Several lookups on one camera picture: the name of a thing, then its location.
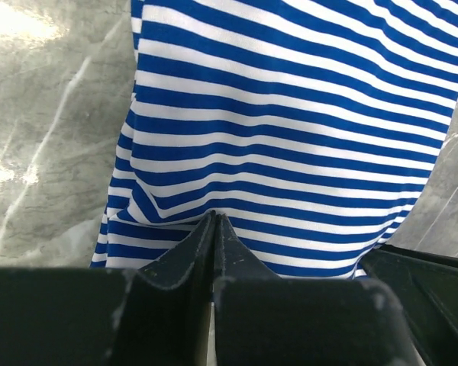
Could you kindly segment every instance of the blue and white striped cloth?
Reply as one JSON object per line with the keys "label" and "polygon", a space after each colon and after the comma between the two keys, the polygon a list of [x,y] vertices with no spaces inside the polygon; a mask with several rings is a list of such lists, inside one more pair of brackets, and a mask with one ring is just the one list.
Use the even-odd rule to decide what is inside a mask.
{"label": "blue and white striped cloth", "polygon": [[458,97],[458,0],[133,0],[137,71],[92,267],[210,209],[283,276],[354,278],[419,198]]}

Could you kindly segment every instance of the garment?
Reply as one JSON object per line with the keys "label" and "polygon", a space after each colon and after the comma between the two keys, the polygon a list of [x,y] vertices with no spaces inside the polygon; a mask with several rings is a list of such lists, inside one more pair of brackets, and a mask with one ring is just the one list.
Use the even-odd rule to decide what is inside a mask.
{"label": "garment", "polygon": [[133,0],[132,11],[133,100],[92,267],[146,265],[215,209],[279,275],[362,275],[446,137],[458,0]]}

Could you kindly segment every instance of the black object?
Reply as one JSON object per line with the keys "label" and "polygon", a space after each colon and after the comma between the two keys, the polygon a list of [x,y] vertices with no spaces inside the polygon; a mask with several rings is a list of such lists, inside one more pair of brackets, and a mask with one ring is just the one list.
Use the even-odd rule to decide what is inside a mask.
{"label": "black object", "polygon": [[361,261],[404,306],[427,366],[458,366],[458,258],[383,246]]}
{"label": "black object", "polygon": [[215,248],[218,366],[417,364],[402,307],[382,282],[279,278],[226,217]]}
{"label": "black object", "polygon": [[140,271],[0,268],[0,366],[205,365],[214,228]]}

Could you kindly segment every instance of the marble countertop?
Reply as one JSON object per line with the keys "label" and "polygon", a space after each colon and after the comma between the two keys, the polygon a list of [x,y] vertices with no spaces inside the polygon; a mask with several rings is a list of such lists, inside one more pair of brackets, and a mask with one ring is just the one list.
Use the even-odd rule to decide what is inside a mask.
{"label": "marble countertop", "polygon": [[[133,78],[129,2],[0,0],[0,265],[88,265]],[[458,107],[392,243],[458,257]]]}

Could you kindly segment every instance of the striped shirt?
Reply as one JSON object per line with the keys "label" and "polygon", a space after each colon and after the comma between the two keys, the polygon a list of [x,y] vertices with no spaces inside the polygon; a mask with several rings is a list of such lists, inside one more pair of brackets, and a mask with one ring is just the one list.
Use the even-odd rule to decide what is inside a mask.
{"label": "striped shirt", "polygon": [[446,137],[458,0],[133,0],[132,25],[91,266],[149,264],[214,209],[279,275],[362,275]]}

